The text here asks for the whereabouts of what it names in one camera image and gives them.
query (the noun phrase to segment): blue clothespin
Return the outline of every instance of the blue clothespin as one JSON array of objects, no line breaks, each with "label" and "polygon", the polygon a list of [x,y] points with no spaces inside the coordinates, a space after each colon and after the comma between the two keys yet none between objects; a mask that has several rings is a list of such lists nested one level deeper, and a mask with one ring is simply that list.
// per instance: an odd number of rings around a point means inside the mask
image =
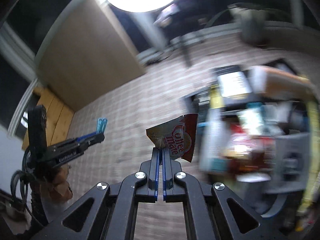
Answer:
[{"label": "blue clothespin", "polygon": [[252,102],[252,103],[247,103],[246,105],[247,108],[257,108],[261,106],[262,106],[261,102]]},{"label": "blue clothespin", "polygon": [[106,118],[99,118],[97,122],[97,133],[104,133],[107,127],[108,120]]}]

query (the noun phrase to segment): coffee-mate packet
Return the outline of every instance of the coffee-mate packet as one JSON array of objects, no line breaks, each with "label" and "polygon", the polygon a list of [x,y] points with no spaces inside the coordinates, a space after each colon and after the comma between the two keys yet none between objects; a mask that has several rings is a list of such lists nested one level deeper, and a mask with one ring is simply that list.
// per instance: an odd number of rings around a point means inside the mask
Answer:
[{"label": "coffee-mate packet", "polygon": [[196,141],[198,114],[185,114],[146,130],[157,148],[168,148],[170,158],[191,162]]}]

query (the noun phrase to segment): yellow strap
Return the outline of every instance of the yellow strap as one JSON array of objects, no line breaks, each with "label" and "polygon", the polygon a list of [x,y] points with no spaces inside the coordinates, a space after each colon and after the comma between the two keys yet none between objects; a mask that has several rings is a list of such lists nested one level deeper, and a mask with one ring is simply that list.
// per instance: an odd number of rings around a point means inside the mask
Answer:
[{"label": "yellow strap", "polygon": [[224,107],[223,99],[220,94],[219,86],[212,85],[210,88],[210,108]]},{"label": "yellow strap", "polygon": [[313,187],[317,180],[320,168],[320,137],[319,137],[319,112],[317,104],[313,101],[307,103],[307,111],[310,125],[310,166],[307,188],[303,194],[303,199],[298,212],[305,212],[312,203]]}]

